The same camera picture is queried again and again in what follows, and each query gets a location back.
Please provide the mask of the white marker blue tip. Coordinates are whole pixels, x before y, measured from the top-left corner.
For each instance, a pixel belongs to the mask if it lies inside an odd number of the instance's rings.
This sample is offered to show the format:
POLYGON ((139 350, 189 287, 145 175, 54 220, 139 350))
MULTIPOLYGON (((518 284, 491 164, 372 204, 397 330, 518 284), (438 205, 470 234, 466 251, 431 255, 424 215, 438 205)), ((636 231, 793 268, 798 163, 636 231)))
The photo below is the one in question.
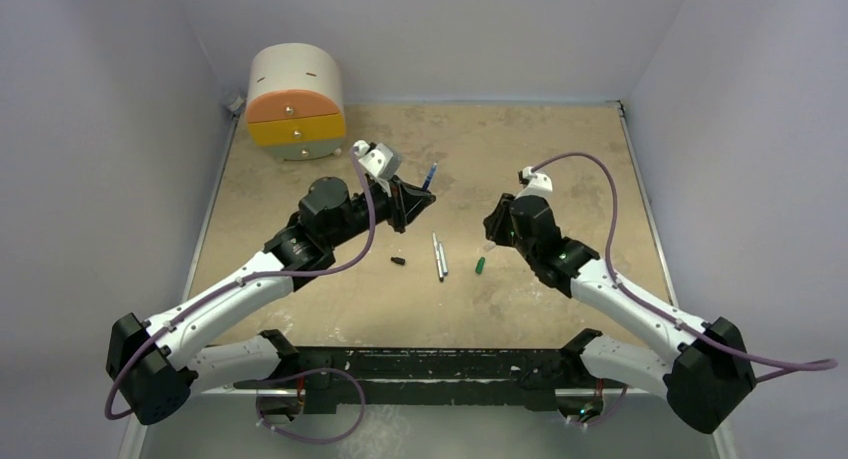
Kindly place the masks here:
POLYGON ((448 263, 446 260, 444 245, 441 241, 437 243, 437 252, 439 255, 440 269, 443 278, 446 278, 449 274, 448 263))

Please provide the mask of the blue pen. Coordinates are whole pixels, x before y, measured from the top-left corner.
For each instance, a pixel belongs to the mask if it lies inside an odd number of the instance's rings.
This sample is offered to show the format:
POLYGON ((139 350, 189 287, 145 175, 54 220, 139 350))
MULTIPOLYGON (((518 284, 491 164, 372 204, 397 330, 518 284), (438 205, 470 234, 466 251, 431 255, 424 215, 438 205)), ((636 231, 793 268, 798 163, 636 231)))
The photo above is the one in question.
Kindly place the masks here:
POLYGON ((431 167, 429 168, 429 170, 428 170, 428 172, 427 172, 427 174, 426 174, 426 176, 425 176, 425 179, 424 179, 424 181, 423 181, 423 183, 422 183, 422 186, 421 186, 421 188, 422 188, 424 191, 428 191, 428 190, 430 189, 430 186, 431 186, 432 181, 433 181, 433 179, 434 179, 434 176, 435 176, 435 174, 436 174, 437 168, 438 168, 438 164, 437 164, 437 163, 433 163, 433 164, 431 165, 431 167))

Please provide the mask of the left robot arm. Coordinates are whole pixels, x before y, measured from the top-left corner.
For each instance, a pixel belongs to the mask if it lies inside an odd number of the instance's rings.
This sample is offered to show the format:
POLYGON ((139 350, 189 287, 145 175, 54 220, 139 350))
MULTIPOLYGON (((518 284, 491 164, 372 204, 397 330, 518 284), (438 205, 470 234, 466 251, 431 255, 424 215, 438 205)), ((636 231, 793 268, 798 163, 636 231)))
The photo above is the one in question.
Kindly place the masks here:
POLYGON ((230 346, 212 340, 265 305, 313 279, 355 265, 338 266, 334 250, 360 235, 369 240, 381 222, 402 233, 436 197, 392 177, 386 187, 366 179, 350 194, 337 177, 314 181, 286 227, 238 270, 199 296, 140 320, 133 313, 111 330, 106 371, 113 384, 104 408, 110 420, 116 396, 143 425, 156 424, 193 396, 241 381, 266 380, 284 388, 297 378, 293 346, 278 331, 264 331, 230 346))

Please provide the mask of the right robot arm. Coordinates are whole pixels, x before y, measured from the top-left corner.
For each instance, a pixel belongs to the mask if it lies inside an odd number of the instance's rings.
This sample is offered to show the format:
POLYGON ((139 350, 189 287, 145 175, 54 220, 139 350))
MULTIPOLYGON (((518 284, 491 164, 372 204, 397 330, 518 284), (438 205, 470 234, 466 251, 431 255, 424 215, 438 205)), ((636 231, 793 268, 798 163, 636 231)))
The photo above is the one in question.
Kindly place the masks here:
POLYGON ((633 346, 591 333, 561 360, 569 383, 598 378, 651 393, 704 434, 715 432, 754 390, 746 344, 733 322, 689 314, 617 273, 597 251, 562 235, 545 198, 503 194, 483 227, 488 241, 516 250, 542 284, 642 341, 633 346))

